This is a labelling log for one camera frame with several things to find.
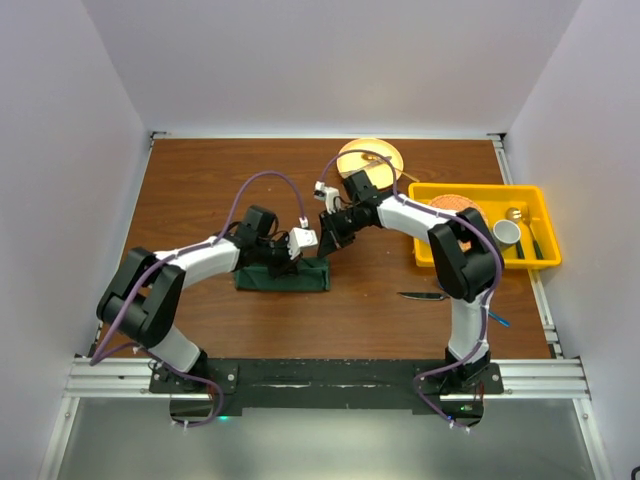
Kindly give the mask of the dark green cloth napkin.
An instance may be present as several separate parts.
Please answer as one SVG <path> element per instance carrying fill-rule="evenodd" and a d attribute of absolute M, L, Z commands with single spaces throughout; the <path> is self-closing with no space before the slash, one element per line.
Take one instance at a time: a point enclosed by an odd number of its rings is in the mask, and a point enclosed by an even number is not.
<path fill-rule="evenodd" d="M 302 258 L 296 271 L 273 277 L 266 266 L 252 265 L 233 273 L 235 288 L 244 291 L 313 293 L 329 291 L 330 262 L 327 258 Z"/>

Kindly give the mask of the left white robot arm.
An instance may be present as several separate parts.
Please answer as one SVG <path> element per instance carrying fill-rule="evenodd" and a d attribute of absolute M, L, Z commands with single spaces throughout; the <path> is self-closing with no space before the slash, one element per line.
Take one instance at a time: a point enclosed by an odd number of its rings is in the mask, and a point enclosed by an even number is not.
<path fill-rule="evenodd" d="M 275 276 L 291 270 L 303 249 L 317 245 L 317 237 L 302 217 L 299 227 L 274 239 L 276 220 L 273 212 L 252 206 L 242 221 L 225 224 L 199 243 L 169 251 L 130 250 L 98 302 L 97 317 L 109 329 L 92 363 L 110 355 L 106 345 L 119 332 L 172 369 L 171 378 L 183 391 L 200 390 L 212 375 L 204 350 L 174 325 L 181 294 L 195 283 L 253 265 Z"/>

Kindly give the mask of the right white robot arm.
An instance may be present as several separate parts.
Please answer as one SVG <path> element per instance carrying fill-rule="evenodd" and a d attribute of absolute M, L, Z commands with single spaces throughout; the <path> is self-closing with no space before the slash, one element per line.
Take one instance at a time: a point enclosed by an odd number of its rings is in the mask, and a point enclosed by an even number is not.
<path fill-rule="evenodd" d="M 394 230 L 426 242 L 434 261 L 437 281 L 452 299 L 452 327 L 442 367 L 422 373 L 445 378 L 459 393 L 469 392 L 490 363 L 488 311 L 500 282 L 504 260 L 482 215 L 429 207 L 397 192 L 375 187 L 363 172 L 343 180 L 350 204 L 339 204 L 337 189 L 318 181 L 314 197 L 325 204 L 319 215 L 320 257 L 328 256 L 355 240 L 367 227 Z"/>

